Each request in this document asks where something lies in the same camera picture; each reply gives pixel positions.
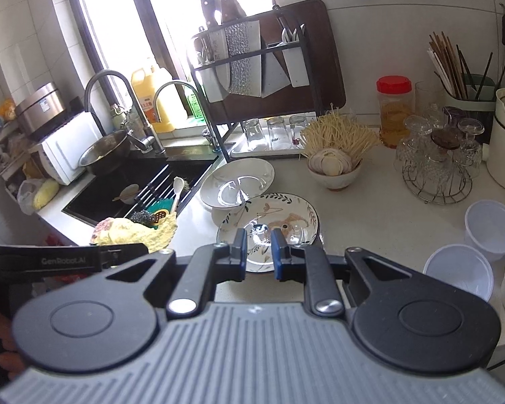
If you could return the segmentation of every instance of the white countertop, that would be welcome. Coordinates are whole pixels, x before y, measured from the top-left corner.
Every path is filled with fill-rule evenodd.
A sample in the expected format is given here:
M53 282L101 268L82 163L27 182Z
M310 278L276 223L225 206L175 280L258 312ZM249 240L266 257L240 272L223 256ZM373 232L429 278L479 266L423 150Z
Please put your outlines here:
M467 199L454 205L426 204L410 192L393 169L395 151L374 148L357 180L347 189L332 192L319 186L309 175L303 159L272 160L275 180L270 192L299 195L316 209L321 239L329 254L343 254L350 246L360 246L397 263L422 271L428 257L439 247L464 242L464 214L480 199L505 204L505 190L482 165ZM59 195L39 211L39 216L72 244L88 244L93 228L63 213L70 202L93 177L82 176L60 190ZM197 193L178 217L178 229L170 243L179 255L191 255L201 245L214 243L218 225L227 214L211 210ZM505 359L505 309L499 298L505 260L492 265L494 292L490 303L501 319L501 338L491 364ZM279 283L273 273L248 274L241 283L217 286L220 302L302 301L303 286Z

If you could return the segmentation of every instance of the stainless steel faucet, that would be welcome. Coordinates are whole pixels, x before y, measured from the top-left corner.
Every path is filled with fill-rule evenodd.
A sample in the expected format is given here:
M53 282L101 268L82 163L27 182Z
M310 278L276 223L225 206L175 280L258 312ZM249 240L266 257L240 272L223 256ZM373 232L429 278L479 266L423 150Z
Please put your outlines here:
M131 99L133 100L133 107L137 110L138 116L140 117L140 121L142 122L142 127L144 129L144 132L146 133L146 138L144 140L138 140L137 138L133 138L133 136L130 135L130 140L133 144L135 144L136 147L140 148L141 150L146 150L149 147L153 147L156 152L163 154L165 153L165 147L161 143L161 140L157 136L157 133L154 129L154 127L151 125L151 123L148 121L146 114L144 114L144 111L142 110L142 107L140 106L140 102L137 99L137 96L135 94L135 91L133 91L133 87L129 83L129 80L120 72L114 71L114 70L101 70L97 74L95 74L86 84L86 90L85 90L85 110L89 111L90 110L90 95L92 94L92 88L94 87L95 82L97 82L101 77L105 76L116 76L119 77L121 80L123 80L123 83L125 83L125 87L127 88L127 92L131 96Z
M219 144L218 144L218 141L217 141L217 138L215 137L215 132L213 130L213 126L211 126L211 123L210 121L207 119L206 117L206 108L208 106L206 106L206 104L204 104L204 101L203 101L203 96L201 96L200 94L198 94L198 91L197 89L191 85L191 83L189 82L185 82L184 80L170 80L170 82L166 82L163 86L161 86L156 92L155 92L155 95L154 95L154 108L155 108L155 116L156 116L156 120L157 121L160 121L161 120L161 116L159 115L159 110L157 109L157 98L159 97L159 94L161 94L161 91L163 91L166 87L169 87L170 85L182 85L184 87L187 87L189 88L193 94L195 94L195 96L197 97L197 100L198 100L198 105L200 106L200 110L202 111L202 114L204 115L204 118L206 119L206 126L208 127L208 131L210 133L210 136L211 138L207 138L206 139L210 142L213 150L215 152L218 152L220 150L219 148Z

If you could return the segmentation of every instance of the dish soap bottle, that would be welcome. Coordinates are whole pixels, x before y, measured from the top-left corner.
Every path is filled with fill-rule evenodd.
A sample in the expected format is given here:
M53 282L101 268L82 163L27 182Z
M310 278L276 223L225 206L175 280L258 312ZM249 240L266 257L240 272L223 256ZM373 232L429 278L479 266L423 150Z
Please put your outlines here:
M140 106L157 133L172 132L187 119L187 112L183 107L176 87L169 86L161 91L157 99L160 121L157 120L154 95L161 86L166 82L170 82L170 80L172 80L172 76L168 70L159 68L156 64L140 68L134 71L131 76L131 85L138 97Z

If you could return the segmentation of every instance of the window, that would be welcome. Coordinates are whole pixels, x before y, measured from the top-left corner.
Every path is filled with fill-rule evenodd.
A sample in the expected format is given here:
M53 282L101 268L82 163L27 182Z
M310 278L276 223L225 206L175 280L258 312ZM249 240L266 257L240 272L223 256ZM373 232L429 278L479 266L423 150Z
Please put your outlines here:
M238 1L247 15L271 9L271 0ZM130 77L147 59L155 59L174 77L190 80L187 50L199 26L205 26L200 0L71 1L73 6L76 2L77 22L82 24L79 29L87 49L92 50L88 54L94 68L112 68ZM118 101L130 106L125 86L118 80L109 82Z

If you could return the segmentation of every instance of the black sink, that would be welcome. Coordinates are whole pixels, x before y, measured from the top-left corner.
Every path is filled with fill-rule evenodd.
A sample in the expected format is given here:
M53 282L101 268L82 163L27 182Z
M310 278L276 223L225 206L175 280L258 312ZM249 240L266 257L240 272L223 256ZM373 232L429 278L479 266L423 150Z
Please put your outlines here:
M173 199L174 178L179 176L190 186L188 192L181 194L179 214L216 159L217 155L211 151L186 147L171 150L168 158L149 158L133 152L120 168L90 182L63 211L92 226L107 217L128 217L159 199ZM141 190L134 205L126 205L121 200L112 201L132 183L137 183Z

